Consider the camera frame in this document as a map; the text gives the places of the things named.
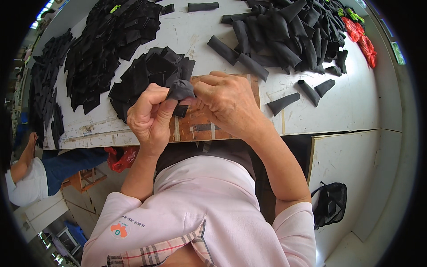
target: pink shirt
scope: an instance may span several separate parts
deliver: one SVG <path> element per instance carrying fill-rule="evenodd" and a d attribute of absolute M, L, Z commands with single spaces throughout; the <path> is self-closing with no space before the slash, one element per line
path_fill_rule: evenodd
<path fill-rule="evenodd" d="M 254 180 L 245 168 L 212 156 L 161 171 L 154 195 L 144 203 L 109 194 L 84 246 L 82 266 L 104 266 L 109 255 L 164 243 L 202 224 L 215 266 L 315 266 L 311 204 L 287 208 L 271 226 L 260 213 Z"/>

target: person's left hand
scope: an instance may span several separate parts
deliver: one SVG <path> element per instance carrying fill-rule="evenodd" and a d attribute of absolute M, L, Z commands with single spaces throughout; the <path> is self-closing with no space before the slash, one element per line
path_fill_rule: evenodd
<path fill-rule="evenodd" d="M 141 144 L 139 154 L 158 157 L 169 142 L 169 121 L 178 101 L 165 101 L 168 91 L 150 83 L 128 110 L 127 124 Z"/>

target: plaid collar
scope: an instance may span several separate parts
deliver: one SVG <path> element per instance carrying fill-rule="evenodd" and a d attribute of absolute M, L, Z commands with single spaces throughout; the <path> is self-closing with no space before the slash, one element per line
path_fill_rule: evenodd
<path fill-rule="evenodd" d="M 216 267 L 209 253 L 208 246 L 203 238 L 205 233 L 206 219 L 193 232 L 174 238 L 168 241 L 160 242 L 140 249 L 133 249 L 118 254 L 110 254 L 107 259 L 107 267 L 141 267 L 158 266 L 177 249 L 185 246 L 189 242 L 195 252 L 207 267 Z"/>

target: white table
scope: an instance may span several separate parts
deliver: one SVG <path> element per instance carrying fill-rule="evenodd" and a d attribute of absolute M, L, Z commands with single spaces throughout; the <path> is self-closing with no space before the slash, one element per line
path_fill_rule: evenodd
<path fill-rule="evenodd" d="M 161 1 L 159 4 L 163 6 L 175 4 L 175 12 L 160 17 L 161 25 L 157 38 L 141 45 L 131 61 L 140 54 L 146 53 L 151 47 L 169 46 L 176 53 L 185 54 L 196 61 L 194 76 L 208 74 L 212 70 L 248 73 L 248 70 L 239 62 L 231 66 L 206 44 L 211 36 L 215 35 L 226 45 L 234 48 L 237 45 L 237 39 L 232 26 L 219 22 L 223 14 L 239 14 L 250 10 L 243 1 L 218 0 L 218 2 L 219 8 L 216 10 L 187 13 L 185 1 Z M 86 17 L 73 27 L 71 32 L 74 37 L 81 35 L 85 21 Z M 303 73 L 292 71 L 291 75 L 287 75 L 279 68 L 267 68 L 270 72 L 267 82 L 259 83 L 261 111 L 274 123 L 279 134 L 294 135 L 380 128 L 374 73 L 368 67 L 358 45 L 348 37 L 345 42 L 344 49 L 348 50 L 346 60 L 348 74 L 341 77 L 308 71 Z M 111 86 L 114 82 L 120 82 L 120 76 L 132 63 L 121 59 L 120 62 L 121 65 L 115 72 Z M 330 65 L 333 63 L 323 64 L 325 68 Z M 312 87 L 328 79 L 334 79 L 336 85 L 315 108 L 295 85 L 299 79 L 305 80 Z M 60 138 L 61 149 L 139 144 L 129 127 L 116 117 L 117 114 L 109 102 L 108 92 L 101 94 L 101 104 L 85 116 L 83 106 L 79 106 L 76 112 L 72 111 L 70 99 L 66 97 L 65 80 L 66 73 L 64 74 L 62 67 L 55 85 L 58 87 L 57 101 L 64 116 L 65 133 Z M 273 117 L 266 104 L 297 91 L 300 92 L 301 99 Z M 45 137 L 44 149 L 54 149 L 50 123 Z"/>

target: wooden stool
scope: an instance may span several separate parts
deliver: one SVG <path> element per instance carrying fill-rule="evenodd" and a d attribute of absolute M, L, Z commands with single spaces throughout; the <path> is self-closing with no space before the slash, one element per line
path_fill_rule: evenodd
<path fill-rule="evenodd" d="M 96 170 L 102 174 L 102 176 L 98 179 L 95 179 L 95 168 L 92 168 L 91 170 L 81 170 L 78 173 L 74 174 L 70 178 L 64 180 L 61 185 L 62 190 L 64 187 L 67 187 L 69 185 L 72 185 L 78 192 L 83 193 L 92 186 L 96 185 L 97 183 L 101 182 L 102 180 L 107 179 L 107 176 L 100 170 Z M 82 185 L 82 179 L 88 182 L 87 185 Z"/>

